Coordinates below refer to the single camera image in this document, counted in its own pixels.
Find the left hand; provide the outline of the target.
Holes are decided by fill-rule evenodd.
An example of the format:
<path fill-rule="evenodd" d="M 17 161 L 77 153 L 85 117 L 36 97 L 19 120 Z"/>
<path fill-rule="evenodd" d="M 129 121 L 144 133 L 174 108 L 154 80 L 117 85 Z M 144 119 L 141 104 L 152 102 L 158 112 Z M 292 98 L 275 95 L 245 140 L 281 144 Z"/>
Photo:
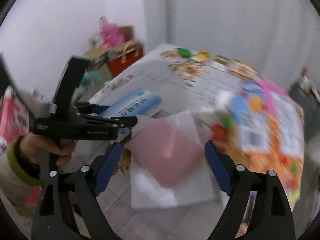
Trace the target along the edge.
<path fill-rule="evenodd" d="M 41 136 L 29 133 L 23 137 L 19 145 L 19 156 L 27 159 L 33 164 L 40 164 L 41 151 L 46 151 L 57 155 L 56 165 L 67 165 L 72 158 L 72 153 L 76 148 L 77 141 L 72 141 L 65 146 L 57 146 L 53 141 Z"/>

